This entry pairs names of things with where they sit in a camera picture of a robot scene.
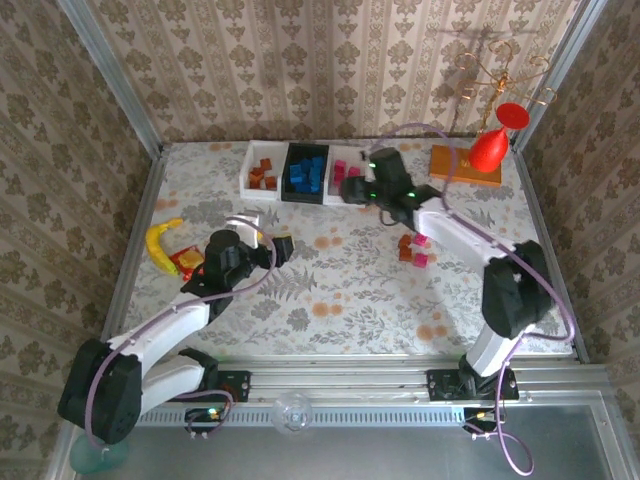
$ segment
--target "orange wooden base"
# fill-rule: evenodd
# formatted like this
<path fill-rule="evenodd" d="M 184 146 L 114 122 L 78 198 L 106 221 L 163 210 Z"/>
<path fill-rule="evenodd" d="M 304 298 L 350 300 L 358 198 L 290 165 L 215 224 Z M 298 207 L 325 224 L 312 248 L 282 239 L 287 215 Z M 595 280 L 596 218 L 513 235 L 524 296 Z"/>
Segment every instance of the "orange wooden base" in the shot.
<path fill-rule="evenodd" d="M 453 174 L 453 181 L 476 183 L 490 187 L 499 187 L 502 185 L 502 165 L 493 172 L 482 173 L 473 168 L 469 163 L 469 149 L 456 148 L 456 153 L 458 154 L 458 167 Z M 449 147 L 434 145 L 431 149 L 429 174 L 432 177 L 446 179 L 449 175 L 450 166 L 451 152 L 449 151 Z"/>

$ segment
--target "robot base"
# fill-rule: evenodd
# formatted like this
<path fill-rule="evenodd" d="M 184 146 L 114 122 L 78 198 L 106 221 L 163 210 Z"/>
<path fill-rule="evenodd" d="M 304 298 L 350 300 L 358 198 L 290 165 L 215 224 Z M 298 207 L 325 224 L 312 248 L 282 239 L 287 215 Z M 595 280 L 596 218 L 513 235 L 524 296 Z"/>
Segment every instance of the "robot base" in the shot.
<path fill-rule="evenodd" d="M 432 402 L 451 402 L 455 400 L 495 400 L 497 375 L 490 378 L 472 380 L 474 385 L 470 388 L 469 379 L 460 369 L 427 370 L 427 387 L 429 400 Z M 502 379 L 502 400 L 518 400 L 518 383 L 516 376 L 510 368 L 505 370 Z"/>

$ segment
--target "yellow banana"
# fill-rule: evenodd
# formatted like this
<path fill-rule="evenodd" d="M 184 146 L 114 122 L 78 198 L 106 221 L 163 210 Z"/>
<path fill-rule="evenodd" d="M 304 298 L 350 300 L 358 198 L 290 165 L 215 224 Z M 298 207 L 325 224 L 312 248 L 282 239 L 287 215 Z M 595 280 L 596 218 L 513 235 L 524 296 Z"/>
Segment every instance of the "yellow banana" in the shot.
<path fill-rule="evenodd" d="M 147 245 L 147 251 L 149 252 L 149 256 L 153 263 L 156 266 L 171 275 L 179 275 L 178 267 L 171 261 L 171 259 L 164 253 L 162 247 L 160 246 L 160 235 L 166 232 L 170 228 L 176 228 L 182 225 L 181 218 L 172 218 L 168 222 L 159 223 L 157 225 L 152 225 L 147 230 L 147 233 L 144 237 L 145 243 Z"/>

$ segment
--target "wall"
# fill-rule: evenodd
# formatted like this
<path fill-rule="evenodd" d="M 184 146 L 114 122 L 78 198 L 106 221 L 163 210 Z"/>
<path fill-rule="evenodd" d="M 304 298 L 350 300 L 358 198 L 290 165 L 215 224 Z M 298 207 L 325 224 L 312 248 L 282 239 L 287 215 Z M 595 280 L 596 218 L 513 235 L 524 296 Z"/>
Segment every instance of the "wall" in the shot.
<path fill-rule="evenodd" d="M 491 92 L 459 101 L 456 55 L 504 65 L 487 44 L 508 39 L 510 70 L 529 75 L 579 0 L 88 3 L 156 130 L 176 142 L 377 136 L 416 121 L 475 132 Z"/>
<path fill-rule="evenodd" d="M 149 163 L 55 1 L 0 1 L 0 479 L 47 467 Z"/>
<path fill-rule="evenodd" d="M 591 360 L 640 450 L 640 3 L 610 1 L 524 156 Z"/>

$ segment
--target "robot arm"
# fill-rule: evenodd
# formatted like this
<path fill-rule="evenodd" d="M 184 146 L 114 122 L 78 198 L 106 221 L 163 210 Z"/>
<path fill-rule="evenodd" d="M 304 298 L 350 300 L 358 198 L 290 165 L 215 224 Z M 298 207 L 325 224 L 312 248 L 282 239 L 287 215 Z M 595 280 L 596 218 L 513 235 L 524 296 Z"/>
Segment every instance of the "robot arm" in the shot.
<path fill-rule="evenodd" d="M 257 224 L 255 212 L 240 216 Z M 276 268 L 293 254 L 291 237 L 273 239 Z M 93 399 L 91 426 L 94 434 L 108 444 L 125 438 L 140 415 L 180 394 L 212 390 L 217 386 L 217 361 L 193 349 L 162 364 L 157 362 L 186 337 L 213 322 L 229 306 L 232 296 L 207 303 L 199 301 L 219 293 L 231 292 L 256 267 L 271 266 L 271 251 L 258 244 L 257 231 L 234 222 L 214 232 L 205 249 L 204 263 L 195 269 L 181 293 L 153 319 L 107 342 L 85 342 L 74 359 L 69 378 L 58 404 L 58 414 L 85 426 L 89 388 L 100 366 L 119 353 L 101 378 Z M 192 304 L 177 309 L 177 305 Z M 173 314 L 157 320 L 160 315 Z M 134 342 L 132 335 L 138 336 Z"/>
<path fill-rule="evenodd" d="M 460 377 L 466 393 L 473 396 L 494 379 L 518 339 L 551 308 L 551 298 L 504 251 L 448 214 L 438 190 L 429 185 L 413 185 L 397 150 L 378 150 L 369 161 L 373 181 L 365 177 L 346 178 L 341 185 L 343 200 L 378 205 L 395 221 L 444 245 L 483 277 L 482 313 L 486 324 L 476 343 L 460 360 Z M 465 221 L 481 232 L 486 231 L 469 219 Z M 549 278 L 544 254 L 537 243 L 514 244 L 504 239 L 500 242 Z"/>

